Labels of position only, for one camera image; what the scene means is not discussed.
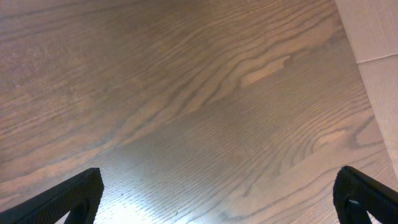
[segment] wooden surface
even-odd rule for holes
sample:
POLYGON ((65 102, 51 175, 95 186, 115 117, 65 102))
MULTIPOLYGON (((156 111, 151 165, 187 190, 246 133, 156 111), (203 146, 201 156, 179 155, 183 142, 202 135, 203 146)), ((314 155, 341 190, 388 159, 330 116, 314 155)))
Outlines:
POLYGON ((398 174, 398 55, 361 63, 359 70, 398 174))
POLYGON ((345 164, 398 189, 331 1, 2 8, 0 210, 93 166, 96 223, 335 223, 345 164))
POLYGON ((336 0, 358 63, 398 54, 396 0, 336 0))

